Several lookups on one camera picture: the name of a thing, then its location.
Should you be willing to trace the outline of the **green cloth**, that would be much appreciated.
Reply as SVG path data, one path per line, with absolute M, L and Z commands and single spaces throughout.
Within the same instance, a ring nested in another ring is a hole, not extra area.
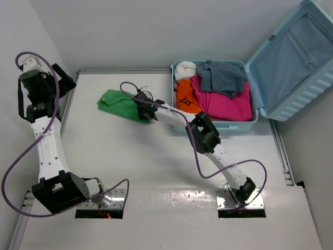
M 118 90 L 107 90 L 97 102 L 98 109 L 127 120 L 148 124 L 149 120 L 140 120 L 137 106 L 131 99 L 133 95 L 127 94 L 129 96 Z

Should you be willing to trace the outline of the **orange black patterned towel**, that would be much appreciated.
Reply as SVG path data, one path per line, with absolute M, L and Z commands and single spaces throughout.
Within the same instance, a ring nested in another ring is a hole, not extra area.
M 188 79 L 182 79 L 175 88 L 175 107 L 181 111 L 198 114 L 202 111 L 195 96 L 195 90 Z

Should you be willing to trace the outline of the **white drawstring pouch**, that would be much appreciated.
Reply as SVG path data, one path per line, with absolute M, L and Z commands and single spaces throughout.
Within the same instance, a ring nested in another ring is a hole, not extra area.
M 190 79 L 197 74 L 197 66 L 193 62 L 183 61 L 179 63 L 174 70 L 176 81 Z

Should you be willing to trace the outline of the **magenta garment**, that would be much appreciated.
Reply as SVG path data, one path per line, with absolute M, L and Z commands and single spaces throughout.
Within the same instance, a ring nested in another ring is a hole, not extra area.
M 190 83 L 201 110 L 209 116 L 219 120 L 237 122 L 252 119 L 249 82 L 245 83 L 245 90 L 238 92 L 234 98 L 216 92 L 200 91 L 201 78 L 199 76 L 191 77 Z

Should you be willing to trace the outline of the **grey blue garment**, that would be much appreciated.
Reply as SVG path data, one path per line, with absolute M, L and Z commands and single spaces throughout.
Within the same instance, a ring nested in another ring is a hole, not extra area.
M 200 91 L 234 98 L 245 91 L 247 76 L 239 64 L 196 64 L 201 77 Z

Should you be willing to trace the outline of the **light blue hard suitcase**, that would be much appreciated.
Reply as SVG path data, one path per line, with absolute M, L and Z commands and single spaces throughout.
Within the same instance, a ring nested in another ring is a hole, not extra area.
M 174 91 L 175 67 L 171 65 Z M 239 64 L 250 84 L 252 119 L 212 119 L 222 132 L 246 132 L 259 116 L 286 121 L 332 85 L 332 19 L 313 1 L 302 1 L 247 61 L 192 60 L 194 64 Z

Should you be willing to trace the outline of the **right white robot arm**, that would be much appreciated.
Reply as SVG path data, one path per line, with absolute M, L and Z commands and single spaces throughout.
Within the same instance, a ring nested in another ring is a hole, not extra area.
M 208 157 L 226 178 L 238 204 L 246 204 L 255 190 L 255 183 L 228 156 L 217 128 L 206 113 L 186 113 L 161 100 L 153 101 L 143 91 L 139 91 L 132 100 L 137 106 L 140 119 L 163 121 L 184 129 L 195 153 Z

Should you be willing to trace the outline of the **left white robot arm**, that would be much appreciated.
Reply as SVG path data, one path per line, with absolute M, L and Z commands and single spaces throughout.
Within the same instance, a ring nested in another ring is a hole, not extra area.
M 104 191 L 99 179 L 72 173 L 62 148 L 59 99 L 76 87 L 75 81 L 58 64 L 44 69 L 34 55 L 19 68 L 19 115 L 38 140 L 40 168 L 38 183 L 32 186 L 34 197 L 52 214 L 89 200 L 98 202 L 97 195 Z

